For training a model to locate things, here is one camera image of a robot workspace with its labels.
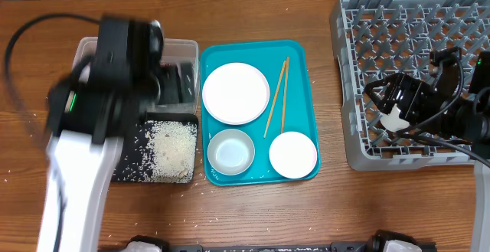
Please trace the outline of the white cup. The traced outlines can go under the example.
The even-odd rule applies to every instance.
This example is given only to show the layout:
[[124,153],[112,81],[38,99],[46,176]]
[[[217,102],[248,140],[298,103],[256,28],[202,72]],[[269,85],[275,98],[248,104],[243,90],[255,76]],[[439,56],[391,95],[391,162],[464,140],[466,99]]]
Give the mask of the white cup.
[[381,125],[390,132],[396,132],[409,127],[410,124],[406,120],[400,118],[400,113],[400,109],[397,107],[397,104],[395,104],[389,114],[383,114],[381,116]]

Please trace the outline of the large white plate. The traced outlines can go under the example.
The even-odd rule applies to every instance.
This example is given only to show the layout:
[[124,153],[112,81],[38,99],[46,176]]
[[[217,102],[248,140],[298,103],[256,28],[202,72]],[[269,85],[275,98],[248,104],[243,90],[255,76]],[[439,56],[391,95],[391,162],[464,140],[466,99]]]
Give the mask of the large white plate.
[[245,63],[224,64],[204,81],[202,101],[207,112],[228,125],[243,125],[258,118],[270,100],[265,76]]

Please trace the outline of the grey bowl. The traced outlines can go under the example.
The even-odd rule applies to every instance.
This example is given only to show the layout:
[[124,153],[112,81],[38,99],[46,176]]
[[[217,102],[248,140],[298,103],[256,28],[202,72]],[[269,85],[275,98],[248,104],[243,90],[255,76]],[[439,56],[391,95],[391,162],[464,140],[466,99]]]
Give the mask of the grey bowl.
[[253,163],[255,146],[252,139],[238,129],[225,129],[211,138],[207,159],[211,167],[223,175],[239,175]]

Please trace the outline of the wooden chopstick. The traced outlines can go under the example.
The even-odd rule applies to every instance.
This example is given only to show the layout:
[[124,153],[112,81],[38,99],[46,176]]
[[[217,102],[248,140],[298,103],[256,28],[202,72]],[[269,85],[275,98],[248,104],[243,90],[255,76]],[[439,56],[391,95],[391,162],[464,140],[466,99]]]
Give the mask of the wooden chopstick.
[[266,128],[265,128],[265,131],[264,131],[264,134],[263,134],[263,138],[266,138],[267,133],[269,131],[270,122],[271,122],[271,119],[273,117],[273,112],[274,112],[274,109],[275,109],[276,100],[277,100],[277,97],[278,97],[278,94],[279,94],[279,89],[280,89],[280,86],[281,86],[281,83],[282,83],[282,80],[283,80],[283,74],[284,74],[285,69],[286,69],[286,61],[283,61],[283,65],[282,65],[282,68],[281,68],[281,71],[280,71],[280,74],[279,74],[279,79],[278,79],[278,82],[277,82],[277,85],[276,85],[276,91],[274,93],[273,101],[271,103],[271,107],[270,107],[270,110],[269,110],[269,115],[268,115],[268,119],[267,119],[267,123],[266,123]]
[[281,133],[284,132],[285,119],[286,119],[286,101],[287,101],[287,90],[288,90],[288,77],[289,77],[289,56],[286,58],[286,72],[285,72],[284,88],[283,88],[283,108],[282,108],[282,119],[281,119]]

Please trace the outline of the small pink plate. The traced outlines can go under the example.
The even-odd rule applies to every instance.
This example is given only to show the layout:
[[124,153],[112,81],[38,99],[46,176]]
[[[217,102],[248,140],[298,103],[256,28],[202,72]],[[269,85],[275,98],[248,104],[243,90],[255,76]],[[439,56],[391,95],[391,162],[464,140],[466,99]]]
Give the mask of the small pink plate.
[[269,148],[269,161],[281,176],[290,179],[306,177],[315,168],[318,156],[313,141],[303,133],[278,135]]

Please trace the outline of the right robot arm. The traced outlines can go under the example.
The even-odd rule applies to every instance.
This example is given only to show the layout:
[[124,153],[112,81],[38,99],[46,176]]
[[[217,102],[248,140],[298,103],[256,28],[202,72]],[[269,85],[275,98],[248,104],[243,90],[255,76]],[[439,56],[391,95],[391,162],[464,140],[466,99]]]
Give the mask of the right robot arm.
[[465,85],[462,50],[452,47],[430,52],[434,81],[426,83],[404,73],[392,74],[365,86],[364,92],[383,113],[381,123],[395,136],[424,145],[443,146],[475,160],[477,188],[471,249],[489,249],[489,53],[479,54],[469,93]]

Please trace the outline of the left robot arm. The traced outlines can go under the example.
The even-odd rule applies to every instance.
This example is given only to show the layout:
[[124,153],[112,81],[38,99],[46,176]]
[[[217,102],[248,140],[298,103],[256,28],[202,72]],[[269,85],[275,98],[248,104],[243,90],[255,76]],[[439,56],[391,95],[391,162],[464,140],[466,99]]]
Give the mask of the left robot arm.
[[157,21],[105,16],[96,50],[48,94],[51,137],[39,251],[95,251],[107,192],[124,139],[149,120],[191,122],[160,113],[164,35]]

